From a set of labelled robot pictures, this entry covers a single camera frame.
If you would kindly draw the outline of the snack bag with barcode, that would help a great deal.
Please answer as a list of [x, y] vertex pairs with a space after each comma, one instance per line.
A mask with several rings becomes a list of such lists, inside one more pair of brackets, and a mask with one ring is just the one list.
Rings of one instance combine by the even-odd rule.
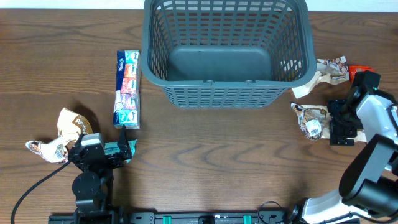
[[290, 107], [297, 115], [300, 129], [309, 140], [330, 139], [331, 116], [327, 106], [291, 103]]

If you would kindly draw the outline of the red spaghetti package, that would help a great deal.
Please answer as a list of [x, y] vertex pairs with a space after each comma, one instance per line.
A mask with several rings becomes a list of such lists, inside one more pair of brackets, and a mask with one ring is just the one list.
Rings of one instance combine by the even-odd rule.
[[374, 69], [371, 68], [371, 67], [369, 67], [369, 66], [364, 66], [364, 65], [350, 65], [350, 66], [349, 66], [349, 79], [350, 79], [350, 82], [353, 83], [354, 78], [355, 78], [355, 76], [356, 76], [356, 74], [357, 74], [358, 72], [364, 72], [364, 71], [366, 71], [366, 70], [369, 70], [369, 71], [371, 71], [371, 72], [374, 71]]

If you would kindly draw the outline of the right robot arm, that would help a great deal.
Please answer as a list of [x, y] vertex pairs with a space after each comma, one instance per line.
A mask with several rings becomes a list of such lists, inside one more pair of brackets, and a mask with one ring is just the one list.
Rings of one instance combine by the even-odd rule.
[[378, 88], [381, 76], [369, 70], [354, 76], [340, 117], [361, 124], [367, 144], [345, 170], [337, 190], [308, 198], [292, 223], [372, 223], [397, 221], [397, 100]]

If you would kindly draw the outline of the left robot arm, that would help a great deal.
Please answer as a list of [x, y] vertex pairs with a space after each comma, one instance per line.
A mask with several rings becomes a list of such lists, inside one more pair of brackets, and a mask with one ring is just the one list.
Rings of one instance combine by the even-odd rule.
[[129, 223], [124, 208], [112, 205], [113, 170], [132, 159], [125, 126], [116, 146], [115, 152], [108, 153], [100, 133], [80, 134], [68, 153], [68, 161], [82, 171], [72, 184], [75, 223]]

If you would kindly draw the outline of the teal packet under gripper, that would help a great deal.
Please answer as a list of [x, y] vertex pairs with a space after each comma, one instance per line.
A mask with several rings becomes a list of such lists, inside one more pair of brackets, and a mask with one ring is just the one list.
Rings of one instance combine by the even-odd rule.
[[130, 163], [131, 159], [134, 157], [136, 153], [136, 142], [137, 140], [128, 140], [127, 145], [128, 145], [128, 150], [129, 152], [127, 153], [127, 159], [126, 162]]

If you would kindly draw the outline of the crumpled beige snack bag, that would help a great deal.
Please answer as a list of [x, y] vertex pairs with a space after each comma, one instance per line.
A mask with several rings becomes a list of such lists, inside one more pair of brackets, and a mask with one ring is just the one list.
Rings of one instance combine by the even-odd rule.
[[58, 138], [49, 143], [28, 141], [25, 146], [50, 163], [63, 164], [68, 160], [69, 143], [76, 143], [80, 134], [93, 134], [88, 120], [71, 110], [63, 108], [57, 121]]

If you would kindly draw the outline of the Kleenex tissue multipack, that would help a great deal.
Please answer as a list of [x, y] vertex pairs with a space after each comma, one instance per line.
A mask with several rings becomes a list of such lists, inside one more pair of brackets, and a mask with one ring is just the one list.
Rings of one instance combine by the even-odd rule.
[[117, 51], [113, 124], [118, 129], [140, 128], [140, 57], [138, 50]]

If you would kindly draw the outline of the grey plastic basket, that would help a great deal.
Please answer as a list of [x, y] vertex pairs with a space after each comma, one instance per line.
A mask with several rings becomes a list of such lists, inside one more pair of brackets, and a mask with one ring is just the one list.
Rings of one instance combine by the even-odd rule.
[[179, 108], [262, 108], [316, 71], [304, 0], [148, 0], [141, 69]]

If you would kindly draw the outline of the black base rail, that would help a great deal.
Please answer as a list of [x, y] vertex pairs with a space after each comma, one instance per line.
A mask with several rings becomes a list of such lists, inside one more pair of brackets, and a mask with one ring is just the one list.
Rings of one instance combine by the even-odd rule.
[[134, 212], [116, 217], [114, 214], [95, 218], [77, 213], [51, 215], [48, 224], [73, 223], [123, 223], [123, 224], [260, 224], [260, 223], [306, 223], [303, 219], [290, 220], [282, 209], [238, 213], [154, 213]]

